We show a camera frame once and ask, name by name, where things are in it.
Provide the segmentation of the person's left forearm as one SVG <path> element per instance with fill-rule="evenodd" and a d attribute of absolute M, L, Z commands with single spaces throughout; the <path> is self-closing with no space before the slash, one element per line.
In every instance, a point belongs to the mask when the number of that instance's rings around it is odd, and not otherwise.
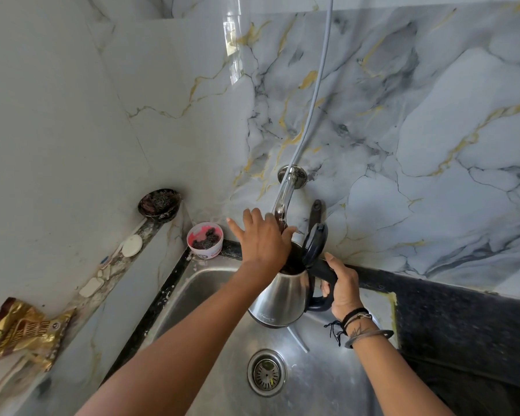
<path fill-rule="evenodd" d="M 231 279 L 137 353 L 76 416 L 185 416 L 236 326 L 277 274 L 246 260 Z"/>

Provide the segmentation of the gold foil packet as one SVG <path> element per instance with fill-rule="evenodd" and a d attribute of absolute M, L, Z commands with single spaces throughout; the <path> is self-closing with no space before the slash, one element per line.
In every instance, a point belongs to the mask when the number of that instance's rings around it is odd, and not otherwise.
<path fill-rule="evenodd" d="M 75 314 L 76 308 L 72 308 L 48 318 L 27 302 L 8 298 L 0 308 L 0 360 L 23 351 L 30 361 L 48 372 Z"/>

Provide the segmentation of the dark round bowl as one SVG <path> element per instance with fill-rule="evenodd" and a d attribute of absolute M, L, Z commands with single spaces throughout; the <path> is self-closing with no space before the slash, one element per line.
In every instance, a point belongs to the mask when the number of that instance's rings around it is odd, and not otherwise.
<path fill-rule="evenodd" d="M 182 202 L 182 195 L 171 188 L 160 188 L 145 195 L 138 204 L 139 213 L 154 222 L 172 221 Z"/>

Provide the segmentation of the person's right hand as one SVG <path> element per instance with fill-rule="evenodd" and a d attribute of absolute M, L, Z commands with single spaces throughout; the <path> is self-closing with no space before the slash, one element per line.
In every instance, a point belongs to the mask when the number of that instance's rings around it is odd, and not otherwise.
<path fill-rule="evenodd" d="M 351 312 L 363 308 L 359 291 L 358 274 L 347 267 L 347 278 L 338 278 L 333 288 L 333 316 L 342 322 Z"/>

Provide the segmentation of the white toothbrush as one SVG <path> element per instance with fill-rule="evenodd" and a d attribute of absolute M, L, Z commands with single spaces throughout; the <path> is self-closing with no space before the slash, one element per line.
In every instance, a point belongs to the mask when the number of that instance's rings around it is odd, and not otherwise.
<path fill-rule="evenodd" d="M 104 270 L 106 267 L 108 267 L 111 262 L 114 260 L 114 258 L 118 255 L 118 253 L 121 251 L 123 247 L 124 241 L 122 241 L 117 249 L 114 251 L 114 253 L 111 253 L 110 255 L 106 256 L 98 265 L 99 270 Z"/>

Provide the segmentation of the person's left hand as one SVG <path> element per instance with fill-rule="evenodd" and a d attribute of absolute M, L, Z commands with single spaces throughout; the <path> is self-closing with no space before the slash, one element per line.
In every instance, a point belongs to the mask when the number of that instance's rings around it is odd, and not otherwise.
<path fill-rule="evenodd" d="M 252 209 L 245 209 L 242 216 L 245 235 L 243 240 L 238 241 L 241 244 L 243 264 L 273 279 L 284 267 L 291 245 L 283 243 L 282 233 L 273 214 L 267 213 L 263 217 L 264 223 L 254 225 Z"/>

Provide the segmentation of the round sink drain strainer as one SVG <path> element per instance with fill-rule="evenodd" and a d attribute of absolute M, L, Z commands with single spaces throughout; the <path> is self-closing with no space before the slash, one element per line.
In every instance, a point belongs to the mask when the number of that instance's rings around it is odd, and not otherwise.
<path fill-rule="evenodd" d="M 283 357 L 271 349 L 262 349 L 250 359 L 247 380 L 250 388 L 260 397 L 277 395 L 285 385 L 287 367 Z"/>

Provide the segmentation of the grey metal bangle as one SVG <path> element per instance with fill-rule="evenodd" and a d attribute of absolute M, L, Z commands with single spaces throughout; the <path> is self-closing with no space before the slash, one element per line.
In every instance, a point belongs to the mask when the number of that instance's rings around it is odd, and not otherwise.
<path fill-rule="evenodd" d="M 390 338 L 392 338 L 395 335 L 395 333 L 391 329 L 377 329 L 377 330 L 369 330 L 369 331 L 366 331 L 366 332 L 361 332 L 358 335 L 352 336 L 345 343 L 345 348 L 353 349 L 354 348 L 353 344 L 356 341 L 359 341 L 359 340 L 364 339 L 364 338 L 369 338 L 369 337 L 372 337 L 372 336 L 376 336 L 376 335 L 382 335 L 385 339 L 389 340 Z"/>

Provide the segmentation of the stainless steel electric kettle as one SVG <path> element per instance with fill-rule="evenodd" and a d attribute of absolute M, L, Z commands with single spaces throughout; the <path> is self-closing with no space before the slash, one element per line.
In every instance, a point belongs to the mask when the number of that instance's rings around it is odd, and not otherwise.
<path fill-rule="evenodd" d="M 302 246 L 292 243 L 284 267 L 248 310 L 257 322 L 284 328 L 305 312 L 325 312 L 332 307 L 338 277 L 320 257 L 327 238 L 326 223 L 316 223 Z"/>

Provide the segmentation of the chrome wall tap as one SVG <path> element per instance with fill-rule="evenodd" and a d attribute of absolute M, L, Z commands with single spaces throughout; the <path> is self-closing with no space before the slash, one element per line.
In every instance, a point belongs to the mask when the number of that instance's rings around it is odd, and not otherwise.
<path fill-rule="evenodd" d="M 287 215 L 292 194 L 295 190 L 305 186 L 307 174 L 300 166 L 287 165 L 278 170 L 277 178 L 281 186 L 272 209 L 272 214 L 276 219 L 279 231 L 282 233 L 288 227 Z"/>

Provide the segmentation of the dark steel wool scrubber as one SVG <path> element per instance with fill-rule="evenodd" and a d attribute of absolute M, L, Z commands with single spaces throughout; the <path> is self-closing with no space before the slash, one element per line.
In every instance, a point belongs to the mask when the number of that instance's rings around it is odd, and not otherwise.
<path fill-rule="evenodd" d="M 221 240 L 220 235 L 217 233 L 214 227 L 209 228 L 204 233 L 204 236 L 205 237 L 203 239 L 195 238 L 192 241 L 191 246 L 196 250 L 209 250 L 210 248 L 218 244 Z"/>

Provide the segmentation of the pink and white tub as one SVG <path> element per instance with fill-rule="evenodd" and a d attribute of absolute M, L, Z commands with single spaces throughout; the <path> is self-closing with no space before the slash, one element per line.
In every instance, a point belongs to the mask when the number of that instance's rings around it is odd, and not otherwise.
<path fill-rule="evenodd" d="M 205 237 L 204 233 L 211 227 L 214 227 L 217 233 L 220 235 L 221 240 L 219 241 L 219 243 L 210 248 L 209 250 L 196 250 L 195 248 L 193 248 L 191 246 L 192 241 L 195 238 L 203 239 Z M 203 222 L 195 225 L 188 232 L 186 237 L 187 245 L 191 249 L 191 252 L 201 259 L 210 259 L 216 257 L 222 250 L 223 239 L 224 235 L 222 228 L 218 224 L 213 222 Z"/>

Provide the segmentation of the round white soap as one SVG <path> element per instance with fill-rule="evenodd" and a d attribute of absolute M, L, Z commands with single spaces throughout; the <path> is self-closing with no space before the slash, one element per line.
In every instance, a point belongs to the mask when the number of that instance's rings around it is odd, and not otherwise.
<path fill-rule="evenodd" d="M 134 257 L 141 251 L 143 244 L 144 241 L 140 235 L 131 235 L 123 242 L 121 254 L 125 258 Z"/>

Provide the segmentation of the person's right forearm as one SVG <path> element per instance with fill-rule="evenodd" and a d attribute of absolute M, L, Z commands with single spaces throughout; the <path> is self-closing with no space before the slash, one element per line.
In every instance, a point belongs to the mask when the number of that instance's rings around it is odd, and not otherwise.
<path fill-rule="evenodd" d="M 377 329 L 367 314 L 360 314 L 347 324 L 346 332 L 350 339 Z M 454 416 L 382 335 L 361 339 L 353 346 L 384 416 Z"/>

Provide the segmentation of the stainless steel sink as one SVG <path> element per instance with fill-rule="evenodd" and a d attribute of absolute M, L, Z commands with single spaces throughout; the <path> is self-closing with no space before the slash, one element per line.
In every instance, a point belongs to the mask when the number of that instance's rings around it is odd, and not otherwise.
<path fill-rule="evenodd" d="M 218 291 L 240 261 L 223 255 L 193 259 L 139 352 Z M 339 347 L 324 328 L 332 317 L 329 311 L 305 313 L 291 328 L 270 329 L 246 312 L 187 416 L 382 416 L 355 353 Z M 285 385 L 270 398 L 254 393 L 247 380 L 248 363 L 262 349 L 278 352 L 287 367 Z"/>

